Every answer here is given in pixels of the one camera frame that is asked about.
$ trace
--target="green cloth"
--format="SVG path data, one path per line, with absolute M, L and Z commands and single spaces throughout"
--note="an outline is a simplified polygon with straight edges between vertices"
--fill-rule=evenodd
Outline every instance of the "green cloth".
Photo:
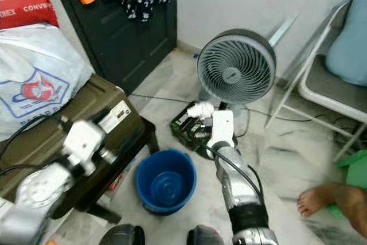
M 338 167 L 349 166 L 346 184 L 367 190 L 367 150 L 360 150 L 356 154 L 338 162 Z M 327 206 L 329 212 L 335 217 L 344 217 L 335 204 Z

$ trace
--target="small table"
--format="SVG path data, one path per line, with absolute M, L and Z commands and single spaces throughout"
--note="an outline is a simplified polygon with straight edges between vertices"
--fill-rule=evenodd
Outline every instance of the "small table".
M 116 154 L 118 157 L 112 165 L 100 160 L 97 162 L 96 171 L 91 176 L 79 179 L 54 212 L 53 219 L 59 219 L 70 209 L 75 208 L 101 217 L 112 224 L 118 224 L 121 216 L 97 204 L 97 201 L 145 145 L 149 147 L 151 154 L 159 151 L 154 124 L 145 118 L 142 120 L 145 125 L 144 133 L 134 144 L 122 144 L 119 153 Z

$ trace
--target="black wire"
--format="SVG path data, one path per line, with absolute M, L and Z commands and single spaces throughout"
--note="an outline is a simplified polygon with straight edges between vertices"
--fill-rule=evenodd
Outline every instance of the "black wire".
M 288 131 L 288 132 L 279 134 L 278 137 L 282 137 L 282 136 L 285 136 L 285 135 L 288 135 L 288 134 L 292 134 L 292 133 L 297 132 L 297 131 L 299 131 L 299 132 L 307 132 L 307 130 L 296 129 L 296 130 L 291 130 L 291 131 Z
M 6 173 L 12 171 L 12 170 L 16 170 L 16 169 L 42 169 L 43 166 L 40 165 L 14 165 L 14 166 L 9 166 L 6 169 L 3 169 L 0 171 L 0 177 L 2 177 L 3 175 L 5 175 Z
M 265 112 L 262 112 L 262 111 L 259 111 L 259 110 L 256 110 L 256 109 L 249 109 L 253 112 L 257 112 L 257 113 L 260 113 L 260 114 L 263 114 L 263 115 L 266 115 L 268 117 L 271 117 L 270 114 L 268 113 L 265 113 Z M 321 116 L 327 116 L 327 114 L 319 114 L 317 116 L 315 116 L 315 118 L 318 118 L 318 117 L 321 117 Z M 295 120 L 295 119 L 287 119 L 287 118 L 282 118 L 282 117 L 275 117 L 275 119 L 278 119 L 278 120 L 287 120 L 287 121 L 290 121 L 290 122 L 312 122 L 311 119 L 308 119 L 308 120 Z
M 250 165 L 247 165 L 249 169 L 252 170 L 252 172 L 254 173 L 256 179 L 257 179 L 257 183 L 259 184 L 259 189 L 260 189 L 260 193 L 262 195 L 262 199 L 263 199 L 263 202 L 264 202 L 264 190 L 263 190 L 263 184 L 261 183 L 261 180 L 260 180 L 260 177 L 258 175 L 258 173 L 256 172 L 256 170 L 250 166 Z
M 149 99 L 158 99 L 158 100 L 171 100 L 172 102 L 180 102 L 180 103 L 191 103 L 193 102 L 194 100 L 192 100 L 191 102 L 188 102 L 188 101 L 185 101 L 185 100 L 179 100 L 179 99 L 171 99 L 171 98 L 162 98 L 162 97 L 156 97 L 156 96 L 148 96 L 148 95 L 140 95 L 140 94 L 130 94 L 131 96 L 135 96 L 135 97 L 142 97 L 142 98 L 149 98 Z M 256 109 L 250 109 L 248 108 L 249 111 L 253 111 L 253 112 L 257 112 L 257 113 L 260 113 L 260 114 L 263 114 L 263 115 L 266 115 L 268 117 L 271 117 L 270 114 L 268 113 L 265 113 L 265 112 L 262 112 L 262 111 L 259 111 L 259 110 L 256 110 Z M 326 114 L 320 114 L 320 115 L 317 115 L 315 116 L 315 118 L 318 118 L 320 116 L 327 116 Z M 276 119 L 278 120 L 288 120 L 290 122 L 311 122 L 312 120 L 311 119 L 308 119 L 308 120 L 295 120 L 295 119 L 287 119 L 287 118 L 281 118 L 281 117 L 275 117 Z
M 26 130 L 29 126 L 31 126 L 32 124 L 34 124 L 35 122 L 39 121 L 40 119 L 44 119 L 44 118 L 50 118 L 53 119 L 59 123 L 63 123 L 63 121 L 61 121 L 60 118 L 56 117 L 56 116 L 51 116 L 51 115 L 40 115 L 38 117 L 33 118 L 32 120 L 30 120 L 28 123 L 26 123 L 25 125 L 23 125 L 20 129 L 18 129 L 6 142 L 5 146 L 1 149 L 0 151 L 0 160 L 3 157 L 3 155 L 5 154 L 6 149 L 9 147 L 9 145 L 11 144 L 11 142 L 18 137 L 18 135 L 20 135 L 24 130 Z
M 243 134 L 241 134 L 241 135 L 238 135 L 238 136 L 235 136 L 235 138 L 240 138 L 240 137 L 243 137 L 243 136 L 245 136 L 246 134 L 247 134 L 247 132 L 248 132 L 248 129 L 249 129 L 249 127 L 250 127 L 250 121 L 251 121 L 251 110 L 247 107 L 247 106 L 245 106 L 245 109 L 247 110 L 247 123 L 246 123 L 246 129 L 245 129 L 245 132 L 243 132 Z
M 191 102 L 188 102 L 187 100 L 170 99 L 170 98 L 162 98 L 162 97 L 153 97 L 153 96 L 139 95 L 139 94 L 130 94 L 130 95 L 131 96 L 135 96 L 135 97 L 149 98 L 149 99 L 171 100 L 172 102 L 179 102 L 179 103 L 191 103 Z
M 333 125 L 334 124 L 336 124 L 338 121 L 340 121 L 341 119 L 350 119 L 350 118 L 348 118 L 348 117 L 339 117 L 339 118 L 337 118 L 334 122 L 333 122 Z
M 356 133 L 357 130 L 361 127 L 362 123 L 357 122 L 355 127 L 340 127 L 343 130 L 347 130 L 350 133 Z M 342 146 L 344 145 L 346 142 L 348 141 L 348 138 L 345 137 L 343 134 L 339 133 L 339 132 L 334 132 L 334 136 L 333 136 L 333 142 L 336 143 L 338 146 Z M 360 138 L 357 139 L 348 149 L 347 154 L 348 155 L 352 155 L 354 152 L 364 149 L 365 148 L 365 140 L 361 140 Z
M 51 158 L 48 162 L 41 164 L 41 165 L 33 165 L 33 164 L 20 164 L 20 165 L 13 165 L 13 166 L 9 166 L 3 170 L 0 170 L 0 177 L 4 176 L 6 173 L 12 171 L 12 170 L 16 170 L 16 169 L 42 169 L 54 162 L 56 162 L 57 160 L 63 159 L 65 158 L 64 156 L 55 156 L 53 158 Z
M 218 156 L 219 158 L 221 158 L 223 161 L 225 161 L 228 165 L 230 165 L 231 167 L 233 167 L 236 171 L 238 171 L 238 173 L 240 173 L 247 181 L 248 183 L 251 185 L 251 187 L 254 189 L 254 191 L 256 192 L 257 196 L 259 197 L 259 199 L 261 200 L 262 203 L 264 203 L 264 194 L 263 192 L 259 191 L 259 189 L 257 188 L 257 186 L 255 185 L 255 183 L 251 180 L 250 177 L 248 177 L 247 174 L 245 174 L 239 167 L 237 167 L 231 160 L 229 160 L 227 157 L 223 156 L 222 154 L 220 154 L 218 151 L 212 149 L 211 147 L 205 145 L 205 144 L 201 144 L 202 147 L 206 148 L 207 150 L 211 151 L 213 154 L 215 154 L 216 156 Z M 261 181 L 260 178 L 257 174 L 255 174 L 257 181 L 259 182 L 259 187 L 260 190 L 263 189 L 262 185 L 261 185 Z

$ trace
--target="white plastic bag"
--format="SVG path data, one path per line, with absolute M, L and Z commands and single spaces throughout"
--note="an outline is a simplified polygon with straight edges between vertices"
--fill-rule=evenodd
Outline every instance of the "white plastic bag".
M 0 141 L 34 117 L 58 111 L 92 72 L 55 26 L 0 30 Z

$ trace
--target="white chair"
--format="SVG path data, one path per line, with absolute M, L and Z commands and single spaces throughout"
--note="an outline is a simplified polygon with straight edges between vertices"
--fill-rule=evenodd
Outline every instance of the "white chair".
M 331 74 L 325 67 L 326 54 L 344 27 L 351 2 L 352 0 L 347 0 L 332 14 L 310 55 L 296 74 L 295 79 L 290 83 L 282 100 L 265 126 L 268 129 L 281 108 L 286 108 L 349 137 L 348 142 L 334 157 L 334 162 L 337 162 L 343 156 L 367 126 L 367 87 L 349 84 Z M 362 125 L 355 133 L 349 133 L 335 125 L 286 105 L 286 101 L 296 84 L 299 84 L 298 91 L 305 99 L 353 118 L 361 122 Z

